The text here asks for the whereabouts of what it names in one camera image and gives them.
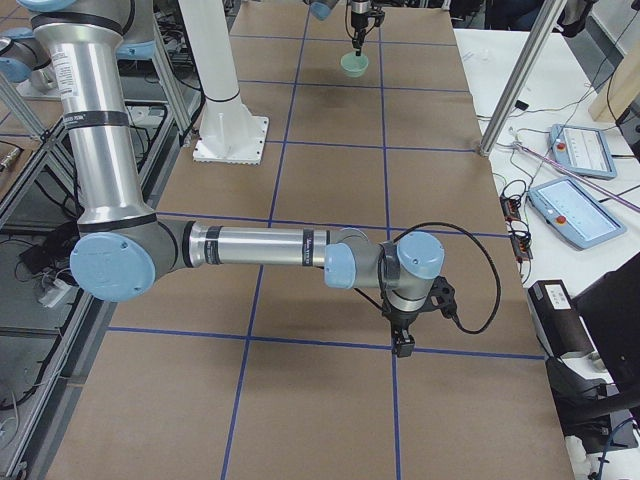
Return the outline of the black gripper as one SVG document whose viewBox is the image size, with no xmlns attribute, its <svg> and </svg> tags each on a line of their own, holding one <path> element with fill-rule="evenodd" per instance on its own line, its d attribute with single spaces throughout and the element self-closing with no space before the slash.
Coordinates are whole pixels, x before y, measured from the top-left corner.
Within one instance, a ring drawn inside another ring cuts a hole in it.
<svg viewBox="0 0 640 480">
<path fill-rule="evenodd" d="M 409 300 L 398 295 L 388 295 L 382 300 L 382 316 L 391 325 L 392 353 L 396 357 L 412 355 L 415 340 L 409 326 L 417 319 L 425 303 L 425 297 Z"/>
<path fill-rule="evenodd" d="M 349 22 L 348 33 L 352 37 L 352 46 L 355 50 L 355 55 L 361 56 L 364 36 L 369 28 L 369 14 L 367 12 L 351 10 L 349 13 Z"/>
</svg>

